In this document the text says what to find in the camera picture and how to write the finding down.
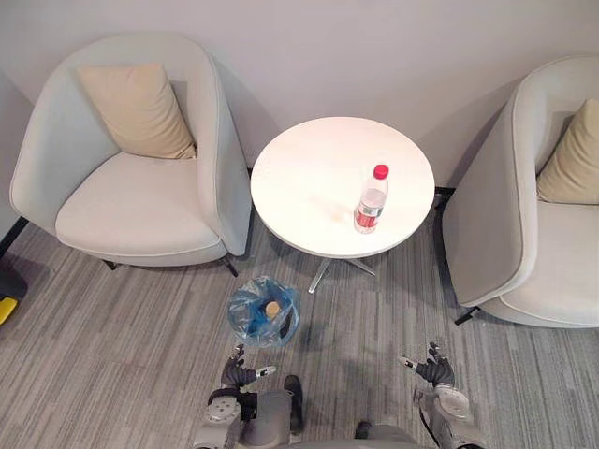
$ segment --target plastic bag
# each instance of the plastic bag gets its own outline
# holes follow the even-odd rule
[[[252,279],[229,299],[228,321],[248,345],[283,346],[300,325],[300,294],[267,276]]]

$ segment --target beige cushion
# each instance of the beige cushion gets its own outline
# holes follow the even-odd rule
[[[574,116],[536,189],[552,203],[599,204],[599,101],[585,101]]]
[[[194,140],[160,64],[79,67],[85,91],[124,152],[191,158]]]

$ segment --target chair armrest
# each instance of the chair armrest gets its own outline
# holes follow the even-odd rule
[[[29,120],[10,185],[12,207],[55,235],[59,209],[118,151],[75,75],[62,63],[48,79]]]
[[[444,212],[446,258],[462,306],[516,288],[534,267],[534,136],[519,127],[518,101],[516,91]]]
[[[247,165],[216,67],[208,55],[201,65],[197,79],[189,83],[187,99],[190,129],[197,139],[200,207],[227,250],[241,255],[252,209]]]

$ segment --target striped carpet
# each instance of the striped carpet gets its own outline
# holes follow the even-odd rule
[[[0,447],[189,448],[235,343],[226,299],[262,274],[300,289],[301,323],[286,347],[249,349],[246,363],[279,368],[257,389],[300,376],[304,440],[349,438],[367,418],[433,447],[411,403],[421,381],[395,360],[422,359],[435,340],[489,448],[599,447],[599,331],[483,312],[454,326],[460,310],[441,282],[432,230],[430,217],[400,247],[366,259],[377,278],[334,262],[310,296],[318,259],[257,217],[237,279],[215,263],[109,271],[28,225],[0,261],[30,286],[0,328]]]

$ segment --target round table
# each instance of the round table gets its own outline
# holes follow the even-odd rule
[[[360,234],[354,208],[377,164],[389,167],[387,202],[374,232]],[[260,153],[252,171],[252,198],[266,227],[294,248],[324,257],[310,293],[331,259],[374,275],[357,259],[409,238],[433,197],[431,166],[418,146],[389,126],[354,117],[287,129]]]

